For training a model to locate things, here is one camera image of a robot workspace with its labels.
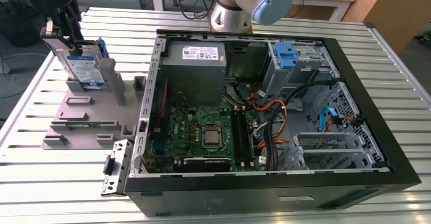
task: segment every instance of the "aluminum extrusion table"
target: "aluminum extrusion table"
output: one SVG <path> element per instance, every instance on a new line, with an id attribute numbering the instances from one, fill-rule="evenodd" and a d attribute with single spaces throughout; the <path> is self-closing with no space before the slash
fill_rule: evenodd
<path id="1" fill-rule="evenodd" d="M 156 29 L 207 31 L 208 21 L 188 21 L 174 12 L 89 8 L 81 28 L 86 39 L 104 38 L 114 69 L 132 80 L 148 70 Z M 164 217 L 156 222 L 431 223 L 431 98 L 377 32 L 360 23 L 289 19 L 252 29 L 337 39 L 423 183 L 345 210 Z M 100 197 L 110 150 L 40 148 L 65 78 L 50 53 L 0 131 L 0 223 L 148 220 L 128 197 Z"/>

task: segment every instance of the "white sticker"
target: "white sticker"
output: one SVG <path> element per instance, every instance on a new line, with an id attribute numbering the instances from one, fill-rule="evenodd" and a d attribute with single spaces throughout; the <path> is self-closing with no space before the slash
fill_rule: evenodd
<path id="1" fill-rule="evenodd" d="M 94 58 L 84 56 L 68 56 L 69 68 L 72 69 L 78 81 L 89 86 L 98 87 L 104 80 L 100 71 L 94 68 Z"/>
<path id="2" fill-rule="evenodd" d="M 264 156 L 259 156 L 259 163 L 267 164 L 267 158 Z"/>
<path id="3" fill-rule="evenodd" d="M 260 95 L 260 97 L 264 97 L 264 92 L 260 89 L 257 89 L 257 94 Z"/>
<path id="4" fill-rule="evenodd" d="M 216 47 L 182 47 L 182 59 L 188 60 L 219 60 L 219 50 Z"/>

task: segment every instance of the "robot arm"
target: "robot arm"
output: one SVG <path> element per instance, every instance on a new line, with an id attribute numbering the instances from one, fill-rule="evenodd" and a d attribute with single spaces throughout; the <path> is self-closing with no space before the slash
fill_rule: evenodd
<path id="1" fill-rule="evenodd" d="M 247 32 L 251 19 L 261 25 L 275 23 L 288 12 L 293 0 L 217 0 L 211 27 L 221 32 Z"/>
<path id="2" fill-rule="evenodd" d="M 46 27 L 41 38 L 56 49 L 73 49 L 77 40 L 82 40 L 78 21 L 81 20 L 76 0 L 26 0 L 46 18 Z"/>

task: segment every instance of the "gray 3d printed holder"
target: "gray 3d printed holder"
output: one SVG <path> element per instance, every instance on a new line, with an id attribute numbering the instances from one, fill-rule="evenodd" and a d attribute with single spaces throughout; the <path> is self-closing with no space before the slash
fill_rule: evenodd
<path id="1" fill-rule="evenodd" d="M 69 90 L 42 149 L 112 149 L 114 141 L 133 140 L 146 79 L 141 76 L 122 82 L 113 67 L 113 59 L 100 59 L 102 90 L 86 90 L 80 82 L 66 81 Z"/>

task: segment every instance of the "ram slot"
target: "ram slot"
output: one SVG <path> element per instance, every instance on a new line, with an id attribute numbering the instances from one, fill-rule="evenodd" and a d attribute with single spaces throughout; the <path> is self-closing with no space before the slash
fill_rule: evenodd
<path id="1" fill-rule="evenodd" d="M 248 125 L 245 120 L 245 111 L 240 110 L 237 112 L 237 128 L 240 132 L 240 144 L 241 144 L 241 153 L 243 153 L 243 161 L 245 166 L 255 166 L 251 156 L 251 144 L 248 139 Z"/>
<path id="2" fill-rule="evenodd" d="M 244 165 L 243 158 L 243 144 L 241 137 L 239 131 L 239 112 L 236 110 L 231 111 L 231 131 L 232 131 L 232 139 L 233 139 L 233 155 L 235 155 L 235 164 Z"/>

